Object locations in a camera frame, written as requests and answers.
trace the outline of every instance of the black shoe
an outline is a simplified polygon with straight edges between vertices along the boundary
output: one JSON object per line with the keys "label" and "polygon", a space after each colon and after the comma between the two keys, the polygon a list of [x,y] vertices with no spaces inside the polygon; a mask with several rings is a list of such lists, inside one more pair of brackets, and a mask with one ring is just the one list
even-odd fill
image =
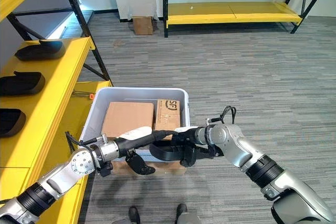
{"label": "black shoe", "polygon": [[175,223],[177,222],[179,216],[181,214],[183,214],[184,212],[188,212],[187,205],[185,203],[181,203],[177,206],[177,209],[176,209],[176,221],[175,221]]}
{"label": "black shoe", "polygon": [[128,218],[130,219],[131,222],[140,224],[140,215],[135,206],[132,206],[128,209]]}

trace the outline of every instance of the brown cardboard box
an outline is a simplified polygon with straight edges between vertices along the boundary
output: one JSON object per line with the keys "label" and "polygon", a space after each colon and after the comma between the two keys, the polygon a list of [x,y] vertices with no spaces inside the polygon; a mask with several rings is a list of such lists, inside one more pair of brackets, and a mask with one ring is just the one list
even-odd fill
{"label": "brown cardboard box", "polygon": [[142,126],[153,128],[153,118],[153,103],[110,102],[101,131],[107,137],[118,137]]}
{"label": "brown cardboard box", "polygon": [[[147,165],[155,168],[155,173],[146,176],[155,176],[162,174],[175,174],[182,175],[185,173],[186,168],[180,165],[179,161],[176,162],[146,162]],[[112,161],[113,173],[116,175],[138,175],[126,163],[126,161]]]}
{"label": "brown cardboard box", "polygon": [[133,17],[133,26],[136,35],[153,35],[152,17]]}
{"label": "brown cardboard box", "polygon": [[[156,130],[175,130],[180,127],[180,102],[175,100],[158,99],[156,106]],[[165,140],[171,140],[172,136],[167,136]]]}

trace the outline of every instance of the silver robot arm segment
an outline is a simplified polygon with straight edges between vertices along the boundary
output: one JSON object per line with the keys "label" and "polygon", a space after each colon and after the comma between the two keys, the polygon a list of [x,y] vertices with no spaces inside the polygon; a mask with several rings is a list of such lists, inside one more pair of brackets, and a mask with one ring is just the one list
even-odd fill
{"label": "silver robot arm segment", "polygon": [[[154,172],[155,169],[153,171],[152,167],[147,166],[134,149],[161,140],[170,134],[175,134],[175,132],[152,132],[150,127],[141,127],[127,132],[113,141],[108,141],[105,135],[87,141],[95,144],[91,144],[90,148],[77,149],[68,162],[56,166],[22,194],[1,207],[0,224],[35,223],[45,210],[66,194],[82,177],[96,169],[101,176],[109,175],[112,170],[110,161],[116,158],[129,157],[129,165],[139,168],[140,174],[149,174],[148,171]],[[141,161],[143,164],[138,167],[137,165]]]}
{"label": "silver robot arm segment", "polygon": [[[109,160],[119,157],[118,146],[114,141],[101,147],[100,150],[104,148],[111,150]],[[96,152],[93,152],[93,155],[95,160],[85,148],[76,150],[68,162],[56,166],[38,182],[0,208],[0,223],[27,224],[38,221],[39,216],[79,179],[95,171],[93,163],[99,164],[99,161]]]}
{"label": "silver robot arm segment", "polygon": [[195,131],[195,143],[214,147],[260,188],[279,224],[334,223],[325,202],[303,181],[255,148],[235,124],[212,124]]}

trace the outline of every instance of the black metal frame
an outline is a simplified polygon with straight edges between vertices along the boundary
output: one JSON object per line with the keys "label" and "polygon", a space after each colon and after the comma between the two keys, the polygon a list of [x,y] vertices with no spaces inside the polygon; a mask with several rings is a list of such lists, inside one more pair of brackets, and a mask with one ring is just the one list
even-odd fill
{"label": "black metal frame", "polygon": [[[308,5],[307,9],[305,9],[306,6],[306,0],[302,1],[302,8],[301,8],[301,14],[299,15],[302,20],[299,24],[294,24],[293,30],[290,32],[291,34],[294,34],[296,30],[299,28],[299,26],[302,24],[303,20],[306,18],[310,10],[313,8],[314,4],[317,0],[312,0],[310,4]],[[167,20],[168,20],[168,0],[162,0],[163,2],[163,25],[164,25],[164,37],[168,37],[168,28],[167,28]]]}
{"label": "black metal frame", "polygon": [[168,0],[163,0],[163,26],[164,26],[165,38],[168,38],[167,20],[168,20]]}
{"label": "black metal frame", "polygon": [[[103,60],[101,59],[101,56],[99,54],[99,51],[97,49],[96,43],[93,39],[93,36],[90,32],[90,29],[88,27],[88,24],[86,23],[85,19],[84,19],[84,15],[81,11],[81,9],[79,8],[79,4],[78,4],[78,0],[69,0],[69,3],[71,5],[72,8],[63,8],[61,9],[61,12],[74,12],[75,16],[79,22],[79,25],[83,31],[83,34],[85,35],[85,37],[91,37],[93,45],[94,45],[94,49],[92,50],[93,55],[95,56],[95,59],[99,65],[99,68],[101,70],[102,73],[98,72],[96,69],[94,69],[93,67],[87,65],[84,63],[83,67],[85,67],[86,69],[90,70],[91,72],[95,73],[96,75],[98,75],[99,77],[101,77],[104,80],[111,81],[111,78],[109,76],[109,73],[107,72],[107,69],[104,65]],[[50,10],[45,10],[45,11],[37,11],[37,12],[33,12],[31,14],[42,14],[43,13],[55,13],[55,12],[60,12],[58,11],[50,11]],[[19,16],[23,16],[23,15],[31,15],[31,14],[27,14],[28,12],[25,13],[19,13]],[[17,32],[21,35],[22,39],[24,40],[32,40],[31,35],[33,35],[34,37],[38,38],[38,39],[44,39],[43,36],[39,35],[38,33],[36,33],[35,31],[31,30],[30,28],[26,27],[25,25],[23,25],[22,23],[20,23],[18,21],[18,19],[16,18],[14,13],[10,13],[7,16],[7,19],[9,20],[9,22],[13,25],[13,27],[17,30]]]}
{"label": "black metal frame", "polygon": [[27,15],[37,15],[37,14],[48,14],[48,13],[69,13],[73,12],[71,7],[66,8],[55,8],[55,9],[46,9],[46,10],[28,10],[26,12],[17,12],[14,13],[16,17],[18,16],[27,16]]}
{"label": "black metal frame", "polygon": [[308,13],[310,12],[310,10],[313,8],[314,4],[316,3],[317,0],[312,0],[310,2],[310,4],[308,5],[307,9],[305,9],[305,4],[306,4],[306,0],[303,0],[302,2],[302,12],[300,17],[302,18],[301,22],[298,25],[294,25],[293,30],[290,32],[291,34],[294,34],[296,32],[296,30],[299,28],[299,26],[302,24],[303,20],[306,18],[306,16],[308,15]]}

